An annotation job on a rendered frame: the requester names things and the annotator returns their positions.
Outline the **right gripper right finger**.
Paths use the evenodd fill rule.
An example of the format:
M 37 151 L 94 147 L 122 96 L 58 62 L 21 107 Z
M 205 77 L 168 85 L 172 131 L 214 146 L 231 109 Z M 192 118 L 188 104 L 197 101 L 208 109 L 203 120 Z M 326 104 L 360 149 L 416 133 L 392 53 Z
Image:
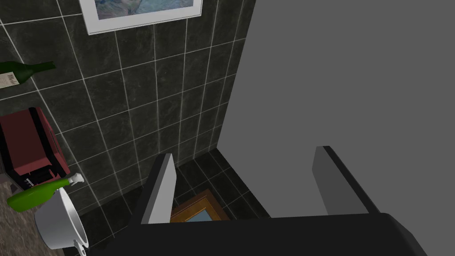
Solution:
M 316 147 L 312 174 L 328 215 L 380 213 L 330 146 Z

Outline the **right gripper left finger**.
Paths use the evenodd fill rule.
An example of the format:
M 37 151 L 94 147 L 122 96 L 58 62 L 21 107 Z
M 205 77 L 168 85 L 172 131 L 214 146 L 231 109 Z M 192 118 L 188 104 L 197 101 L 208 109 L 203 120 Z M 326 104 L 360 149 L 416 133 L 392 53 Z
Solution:
M 169 223 L 176 187 L 171 153 L 159 154 L 150 170 L 130 225 Z

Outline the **brown framed picture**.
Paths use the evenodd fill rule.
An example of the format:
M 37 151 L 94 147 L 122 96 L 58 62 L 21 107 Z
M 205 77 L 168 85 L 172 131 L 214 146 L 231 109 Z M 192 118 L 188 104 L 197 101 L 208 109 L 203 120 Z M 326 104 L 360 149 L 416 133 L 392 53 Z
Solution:
M 209 189 L 174 208 L 170 222 L 201 222 L 230 220 Z

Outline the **grey metal pot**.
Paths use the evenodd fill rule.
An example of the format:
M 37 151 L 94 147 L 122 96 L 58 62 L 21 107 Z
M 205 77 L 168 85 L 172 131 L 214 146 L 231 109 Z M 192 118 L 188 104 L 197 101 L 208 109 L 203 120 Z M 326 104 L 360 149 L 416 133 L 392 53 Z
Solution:
M 37 231 L 49 249 L 75 247 L 80 256 L 87 256 L 88 238 L 79 215 L 64 188 L 35 212 Z

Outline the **light green bottle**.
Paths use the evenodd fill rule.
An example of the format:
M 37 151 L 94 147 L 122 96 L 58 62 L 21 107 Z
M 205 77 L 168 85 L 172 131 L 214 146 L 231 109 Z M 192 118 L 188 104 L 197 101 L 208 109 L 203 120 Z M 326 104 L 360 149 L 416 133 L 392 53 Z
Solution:
M 76 173 L 69 178 L 39 184 L 11 196 L 7 199 L 7 205 L 16 212 L 24 212 L 51 199 L 56 190 L 79 182 L 83 183 L 84 178 L 80 173 Z

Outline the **red and black toaster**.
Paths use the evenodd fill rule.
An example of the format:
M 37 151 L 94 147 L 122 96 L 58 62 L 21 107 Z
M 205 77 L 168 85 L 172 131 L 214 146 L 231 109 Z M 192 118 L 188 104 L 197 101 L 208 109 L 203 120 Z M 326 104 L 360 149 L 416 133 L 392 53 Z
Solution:
M 0 184 L 14 192 L 70 175 L 55 133 L 41 108 L 0 116 Z

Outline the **white framed picture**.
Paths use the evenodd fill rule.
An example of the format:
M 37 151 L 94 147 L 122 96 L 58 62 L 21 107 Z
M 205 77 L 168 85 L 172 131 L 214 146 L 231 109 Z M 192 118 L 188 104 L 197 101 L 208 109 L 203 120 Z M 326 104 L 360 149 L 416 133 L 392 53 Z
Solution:
M 202 15 L 204 0 L 79 0 L 89 35 Z

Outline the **dark green wine bottle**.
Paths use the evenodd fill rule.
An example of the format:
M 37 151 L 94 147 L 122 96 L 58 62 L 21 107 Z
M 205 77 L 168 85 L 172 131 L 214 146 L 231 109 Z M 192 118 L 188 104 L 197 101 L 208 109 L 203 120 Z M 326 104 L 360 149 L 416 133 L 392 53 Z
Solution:
M 11 87 L 25 83 L 36 73 L 55 69 L 54 62 L 39 64 L 23 64 L 15 61 L 0 63 L 0 88 Z

